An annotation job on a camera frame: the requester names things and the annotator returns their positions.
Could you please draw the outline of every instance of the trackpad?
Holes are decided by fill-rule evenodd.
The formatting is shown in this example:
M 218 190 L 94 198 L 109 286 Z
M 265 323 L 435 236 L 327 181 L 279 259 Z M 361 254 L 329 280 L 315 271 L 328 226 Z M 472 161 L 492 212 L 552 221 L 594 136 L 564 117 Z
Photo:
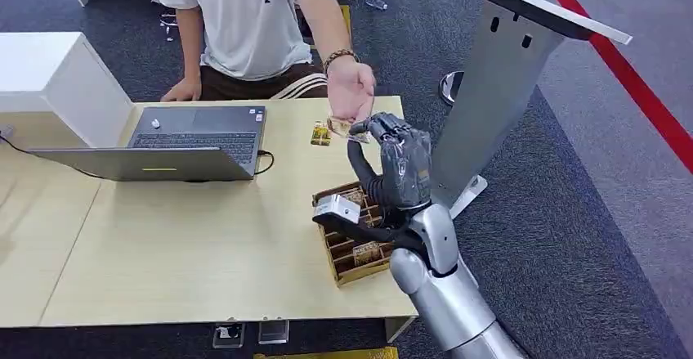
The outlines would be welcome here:
M 229 132 L 238 126 L 234 110 L 225 107 L 198 109 L 193 120 L 196 132 Z

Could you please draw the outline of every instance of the robotic hand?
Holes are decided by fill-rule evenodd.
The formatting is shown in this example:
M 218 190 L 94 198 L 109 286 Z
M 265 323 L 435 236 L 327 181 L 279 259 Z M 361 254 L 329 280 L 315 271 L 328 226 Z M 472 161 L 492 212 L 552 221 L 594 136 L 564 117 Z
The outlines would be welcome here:
M 523 357 L 464 264 L 449 210 L 431 203 L 428 133 L 388 113 L 350 130 L 362 132 L 370 132 L 381 146 L 382 175 L 375 174 L 359 142 L 349 141 L 347 153 L 364 191 L 383 209 L 381 225 L 359 224 L 360 205 L 340 195 L 318 200 L 313 221 L 336 227 L 357 242 L 394 242 L 392 276 L 451 357 Z

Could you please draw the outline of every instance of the laptop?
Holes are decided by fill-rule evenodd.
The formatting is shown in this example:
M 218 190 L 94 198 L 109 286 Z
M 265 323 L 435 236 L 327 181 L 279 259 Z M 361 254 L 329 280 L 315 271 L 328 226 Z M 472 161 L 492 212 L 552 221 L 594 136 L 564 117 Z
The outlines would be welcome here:
M 29 150 L 113 181 L 251 180 L 264 106 L 148 107 L 127 148 Z

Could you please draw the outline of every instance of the bracelet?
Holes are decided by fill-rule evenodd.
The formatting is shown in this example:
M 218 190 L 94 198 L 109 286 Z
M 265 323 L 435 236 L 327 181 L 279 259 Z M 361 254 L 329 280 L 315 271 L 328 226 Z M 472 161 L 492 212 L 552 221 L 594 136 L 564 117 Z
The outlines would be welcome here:
M 323 63 L 323 69 L 324 69 L 325 74 L 327 74 L 327 69 L 332 64 L 332 62 L 334 62 L 334 60 L 340 56 L 351 56 L 357 62 L 360 62 L 359 57 L 352 50 L 350 50 L 348 48 L 344 48 L 342 50 L 337 50 L 337 51 L 333 52 L 330 56 L 328 56 L 327 60 Z

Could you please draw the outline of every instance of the white cabinet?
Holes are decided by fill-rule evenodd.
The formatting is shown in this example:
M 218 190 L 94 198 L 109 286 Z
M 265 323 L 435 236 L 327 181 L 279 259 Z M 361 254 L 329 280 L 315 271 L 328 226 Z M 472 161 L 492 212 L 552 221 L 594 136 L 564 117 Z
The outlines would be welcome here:
M 0 52 L 0 125 L 48 113 L 86 146 L 118 145 L 132 103 L 83 34 L 0 34 Z

